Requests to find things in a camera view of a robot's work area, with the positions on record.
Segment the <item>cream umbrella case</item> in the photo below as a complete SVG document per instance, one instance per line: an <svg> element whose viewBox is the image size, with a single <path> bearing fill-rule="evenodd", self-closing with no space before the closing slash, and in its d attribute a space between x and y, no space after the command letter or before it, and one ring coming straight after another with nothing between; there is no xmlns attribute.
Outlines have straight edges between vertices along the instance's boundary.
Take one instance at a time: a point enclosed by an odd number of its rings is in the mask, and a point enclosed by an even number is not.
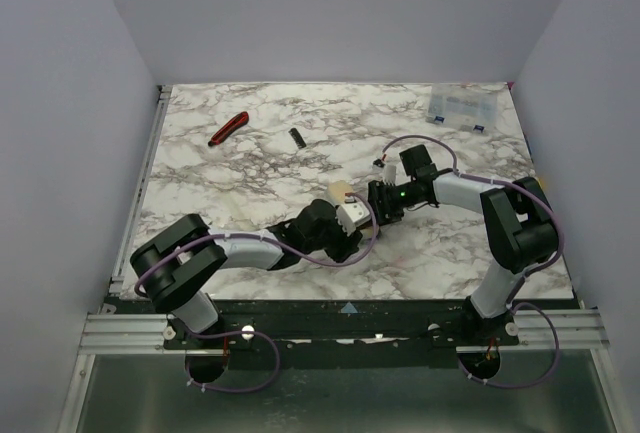
<svg viewBox="0 0 640 433"><path fill-rule="evenodd" d="M353 196L354 189L346 181L329 183L325 196L335 207L338 225L347 236L360 233L369 241L377 236L374 232L372 214L364 201Z"/></svg>

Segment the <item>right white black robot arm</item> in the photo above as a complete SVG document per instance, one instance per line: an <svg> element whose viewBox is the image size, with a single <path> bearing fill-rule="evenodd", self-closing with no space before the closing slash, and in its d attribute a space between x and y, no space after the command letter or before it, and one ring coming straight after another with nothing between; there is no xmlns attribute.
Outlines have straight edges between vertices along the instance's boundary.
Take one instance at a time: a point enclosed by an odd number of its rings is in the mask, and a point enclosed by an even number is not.
<svg viewBox="0 0 640 433"><path fill-rule="evenodd" d="M538 181L514 182L439 169L427 149L418 145L400 153L408 181L373 180L367 200L380 225L399 222L406 210L426 204L455 206L483 216L492 254L479 287L462 306L460 335L467 341L489 336L532 273L560 255L562 235Z"/></svg>

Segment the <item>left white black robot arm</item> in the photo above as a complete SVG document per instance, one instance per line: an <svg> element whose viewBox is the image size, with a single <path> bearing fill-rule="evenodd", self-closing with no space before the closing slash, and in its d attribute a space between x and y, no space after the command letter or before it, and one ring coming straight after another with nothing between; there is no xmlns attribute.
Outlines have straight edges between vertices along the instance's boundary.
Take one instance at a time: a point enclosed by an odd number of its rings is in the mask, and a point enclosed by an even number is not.
<svg viewBox="0 0 640 433"><path fill-rule="evenodd" d="M371 221L364 202L349 194L339 206L316 199L298 216L256 232L214 230L188 214L139 247L130 257L138 280L134 291L155 311L171 314L200 334L220 320L203 291L218 271L256 268L278 271L301 260L321 266L360 261L360 227Z"/></svg>

